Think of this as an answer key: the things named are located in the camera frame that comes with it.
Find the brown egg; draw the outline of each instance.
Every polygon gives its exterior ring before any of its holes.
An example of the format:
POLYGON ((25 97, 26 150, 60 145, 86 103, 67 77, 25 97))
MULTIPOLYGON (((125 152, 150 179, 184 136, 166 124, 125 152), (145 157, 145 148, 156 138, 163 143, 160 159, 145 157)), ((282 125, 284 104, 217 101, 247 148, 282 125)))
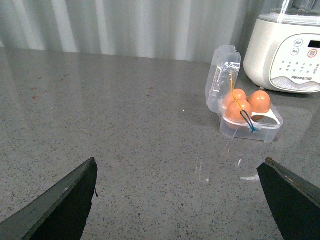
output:
MULTIPOLYGON (((250 104, 246 100, 242 100, 242 99, 238 100, 238 102, 239 102, 240 106, 242 107, 242 109, 245 110, 248 113, 249 117, 251 118, 252 110, 251 110, 250 104)), ((233 101, 226 108, 224 115, 226 116, 227 119, 229 119, 233 122, 240 123, 240 124, 246 123, 246 120, 242 117, 242 115, 240 114, 240 111, 241 111, 241 109, 239 108, 237 102, 233 101)), ((231 129, 235 130, 238 128, 237 125, 234 125, 234 124, 231 124, 228 122, 226 124, 231 129)))
MULTIPOLYGON (((246 100, 246 101, 247 101, 247 95, 246 95, 245 91, 243 91, 242 89, 239 89, 239 88, 234 89, 234 90, 233 90, 233 94, 234 94, 234 96, 236 97, 236 99, 238 99, 238 100, 242 99, 242 100, 246 100)), ((227 108, 227 107, 229 106, 229 104, 232 103, 234 100, 235 100, 235 99, 234 99, 232 93, 229 92, 229 93, 225 96, 225 98, 223 99, 222 105, 223 105, 225 108, 227 108)))
MULTIPOLYGON (((257 114, 265 114, 269 112, 271 107, 270 96, 268 95, 268 93, 261 90, 254 92, 249 97, 248 103, 251 105, 252 111, 257 114)), ((264 116, 256 115, 252 117, 252 120, 258 121, 263 118, 264 116)))

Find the clear plastic container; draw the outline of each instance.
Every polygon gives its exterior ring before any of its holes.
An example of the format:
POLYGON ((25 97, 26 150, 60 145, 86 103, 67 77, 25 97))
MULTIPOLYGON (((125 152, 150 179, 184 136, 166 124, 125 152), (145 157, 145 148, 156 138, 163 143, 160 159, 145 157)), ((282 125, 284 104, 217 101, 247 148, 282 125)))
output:
POLYGON ((261 121, 252 121, 258 130, 252 132, 247 123, 238 123, 229 120, 225 116, 226 108, 222 101, 231 89, 231 74, 233 84, 236 83, 240 70, 241 56, 235 46, 222 45, 214 51, 212 64, 205 86, 205 98, 208 108, 217 113, 220 119, 220 132, 230 138, 243 138, 272 142, 278 134, 284 120, 275 106, 271 105, 269 112, 256 113, 252 116, 265 116, 261 121))
POLYGON ((303 26, 320 26, 320 0, 264 0, 259 19, 303 26))

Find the speckled stone surface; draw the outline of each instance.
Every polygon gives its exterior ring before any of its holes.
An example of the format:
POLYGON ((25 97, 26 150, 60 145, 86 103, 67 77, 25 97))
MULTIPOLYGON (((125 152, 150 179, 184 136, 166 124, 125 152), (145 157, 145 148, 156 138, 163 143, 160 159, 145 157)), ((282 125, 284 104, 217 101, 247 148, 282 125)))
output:
POLYGON ((263 143, 219 132, 208 63, 0 48, 0 66, 0 221, 89 157, 83 240, 281 240, 260 182, 241 177, 272 157, 320 187, 318 93, 269 91, 284 125, 263 143))

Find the container lid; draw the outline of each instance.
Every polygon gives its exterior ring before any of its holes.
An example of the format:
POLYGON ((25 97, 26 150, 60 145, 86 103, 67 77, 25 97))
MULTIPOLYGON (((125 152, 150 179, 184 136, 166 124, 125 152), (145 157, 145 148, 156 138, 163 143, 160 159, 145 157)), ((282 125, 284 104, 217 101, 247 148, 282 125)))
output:
POLYGON ((241 65, 241 55, 235 46, 222 45, 214 51, 205 86, 206 104, 210 111, 223 114, 219 100, 230 92, 231 75, 233 86, 236 83, 241 65))
POLYGON ((320 0, 264 0, 259 19, 279 24, 320 26, 320 0))

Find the button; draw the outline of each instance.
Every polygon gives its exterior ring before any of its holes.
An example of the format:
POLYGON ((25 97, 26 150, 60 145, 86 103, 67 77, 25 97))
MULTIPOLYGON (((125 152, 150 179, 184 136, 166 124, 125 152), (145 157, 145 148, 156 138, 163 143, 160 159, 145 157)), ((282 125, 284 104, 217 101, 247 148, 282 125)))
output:
POLYGON ((318 51, 316 49, 311 49, 309 52, 308 52, 308 57, 309 58, 314 58, 316 55, 317 55, 318 51))
POLYGON ((294 45, 296 47, 300 47, 303 43, 304 43, 304 41, 302 39, 297 39, 294 41, 294 45))
POLYGON ((292 55, 292 56, 295 56, 295 55, 297 55, 298 53, 299 53, 299 48, 294 48, 294 49, 291 50, 291 55, 292 55))

